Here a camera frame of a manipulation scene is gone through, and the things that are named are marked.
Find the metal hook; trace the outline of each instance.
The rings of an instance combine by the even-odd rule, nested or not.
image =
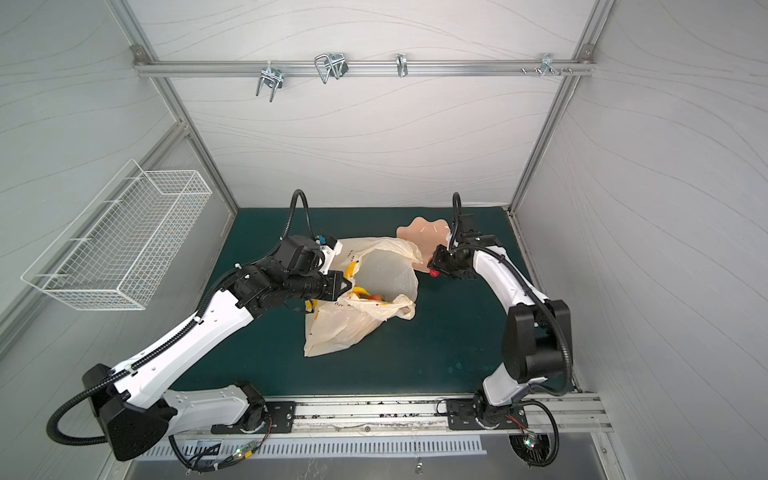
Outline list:
[[[408,58],[406,58],[406,54],[398,53],[395,61],[397,62],[397,76],[403,78],[408,75]]]
[[[536,71],[540,76],[543,77],[550,73],[555,75],[562,74],[562,71],[552,67],[552,60],[553,58],[551,53],[547,53],[546,55],[544,55],[544,57],[541,59],[541,67],[536,69]]]
[[[349,70],[343,53],[323,53],[315,57],[315,68],[320,74],[320,80],[328,83],[328,79],[333,73],[333,77],[339,80]]]
[[[259,77],[259,83],[256,86],[256,96],[259,96],[259,92],[261,91],[262,85],[266,85],[267,87],[272,89],[272,92],[270,93],[270,102],[274,100],[275,98],[275,92],[278,88],[283,87],[283,74],[280,73],[280,70],[276,68],[272,68],[270,66],[267,66],[266,68],[261,69],[261,76]]]

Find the metal bracket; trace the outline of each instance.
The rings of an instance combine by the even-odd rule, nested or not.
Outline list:
[[[584,44],[578,52],[577,60],[581,63],[594,63],[594,43]]]
[[[504,413],[494,417],[495,426],[485,426],[475,417],[475,406],[472,402],[463,399],[448,399],[445,401],[446,413],[448,413],[448,428],[451,430],[517,430],[518,425],[528,427],[528,420],[525,418],[525,410],[520,407],[513,409],[509,415],[515,418],[507,418],[506,410],[500,409]]]
[[[544,55],[544,57],[541,59],[541,67],[536,69],[540,77],[544,77],[545,75],[549,74],[560,75],[563,73],[562,70],[558,70],[557,68],[552,67],[553,60],[554,58],[552,57],[551,53]]]
[[[400,78],[407,76],[408,59],[406,58],[406,54],[398,53],[395,57],[395,61],[397,62],[397,76]]]
[[[131,53],[134,54],[134,65],[146,65],[149,63],[149,54],[143,45],[131,45]]]
[[[266,433],[290,433],[293,429],[293,416],[296,414],[296,402],[267,402],[264,406],[264,415],[272,419],[272,427],[262,424],[256,429],[255,434]],[[242,434],[240,429],[233,425],[213,425],[210,427],[213,435]]]
[[[270,93],[270,101],[274,100],[275,98],[275,92],[278,88],[283,87],[283,74],[280,73],[280,70],[272,67],[262,68],[261,69],[261,76],[259,77],[259,84],[256,86],[256,96],[259,96],[259,92],[261,91],[261,86],[266,85],[267,87],[272,89],[272,92]]]
[[[328,79],[333,73],[333,77],[339,80],[349,70],[343,53],[324,53],[315,57],[315,68],[320,74],[320,80],[328,83]]]

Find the metal grate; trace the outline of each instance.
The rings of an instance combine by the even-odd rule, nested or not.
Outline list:
[[[218,458],[245,445],[247,439],[189,440],[182,451],[189,457],[221,442]],[[269,439],[252,458],[410,458],[485,455],[480,435],[393,436],[375,438]],[[137,460],[175,459],[167,441],[158,442]]]
[[[140,169],[127,180],[98,220],[69,239],[62,261],[30,277],[38,258],[22,279],[77,310],[143,310],[211,190],[195,170]]]

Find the mounting plate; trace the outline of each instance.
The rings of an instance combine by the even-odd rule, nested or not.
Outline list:
[[[296,402],[267,402],[264,415],[272,417],[270,433],[290,433],[293,429],[293,417],[296,412]],[[266,433],[268,425],[262,425],[253,434]],[[214,425],[210,427],[213,435],[239,434],[243,432],[232,425]]]
[[[519,430],[518,424],[512,420],[506,418],[506,415],[500,415],[498,418],[498,426],[486,427],[480,424],[475,417],[475,408],[472,407],[472,402],[468,402],[466,399],[449,399],[445,401],[445,407],[448,414],[448,428],[451,430]],[[528,426],[528,421],[525,419],[525,411],[522,407],[516,408],[511,414],[518,422],[524,427]]]

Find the aluminum rail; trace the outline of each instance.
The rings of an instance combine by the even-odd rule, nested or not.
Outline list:
[[[267,397],[268,401],[296,402],[291,433],[273,434],[287,437],[343,437],[374,435],[509,435],[514,431],[451,430],[448,418],[438,415],[441,400],[471,399],[472,395],[445,396],[296,396]],[[529,395],[551,411],[562,433],[613,432],[597,393],[568,393],[562,397]],[[440,411],[445,410],[442,404]],[[535,406],[525,406],[528,427],[534,432],[551,432],[549,418]],[[227,438],[248,438],[255,434],[230,434]],[[176,435],[179,439],[216,438],[210,428],[196,429]]]
[[[397,77],[395,60],[348,61],[344,77]],[[280,70],[285,77],[318,77],[313,61],[149,61],[136,64],[140,77],[259,77],[267,67]],[[552,67],[560,74],[548,76],[592,75],[593,63],[554,60]],[[541,60],[415,61],[408,60],[409,77],[508,77],[539,76]]]

